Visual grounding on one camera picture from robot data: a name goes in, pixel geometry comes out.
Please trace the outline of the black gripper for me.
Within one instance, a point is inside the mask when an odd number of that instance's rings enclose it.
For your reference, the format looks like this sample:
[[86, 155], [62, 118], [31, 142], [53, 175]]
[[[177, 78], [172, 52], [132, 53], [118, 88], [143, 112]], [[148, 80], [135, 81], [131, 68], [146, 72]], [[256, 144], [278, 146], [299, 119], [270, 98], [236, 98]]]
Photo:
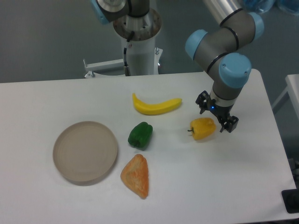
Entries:
[[220, 132], [226, 130], [228, 133], [231, 133], [236, 129], [239, 119], [236, 116], [230, 116], [233, 105], [217, 105], [215, 99], [209, 99], [207, 91], [201, 92], [195, 103], [200, 108], [200, 114], [203, 114], [205, 111], [210, 111], [218, 119], [221, 124]]

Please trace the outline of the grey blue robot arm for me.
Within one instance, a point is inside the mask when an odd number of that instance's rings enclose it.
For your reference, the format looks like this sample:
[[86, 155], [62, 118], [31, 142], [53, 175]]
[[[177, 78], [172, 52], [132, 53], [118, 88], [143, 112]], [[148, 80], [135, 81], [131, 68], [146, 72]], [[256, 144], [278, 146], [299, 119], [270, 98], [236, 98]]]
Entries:
[[[126, 76], [152, 75], [157, 71], [155, 38], [161, 29], [159, 14], [147, 0], [93, 0], [91, 5], [102, 24], [112, 23], [121, 38], [121, 64]], [[238, 118], [230, 115], [237, 97], [251, 73], [250, 60], [239, 48], [259, 38], [264, 31], [262, 18], [245, 12], [236, 0], [206, 0], [205, 5], [220, 29], [193, 32], [185, 51], [213, 79], [210, 92], [196, 99], [201, 112], [210, 111], [222, 130], [232, 132]]]

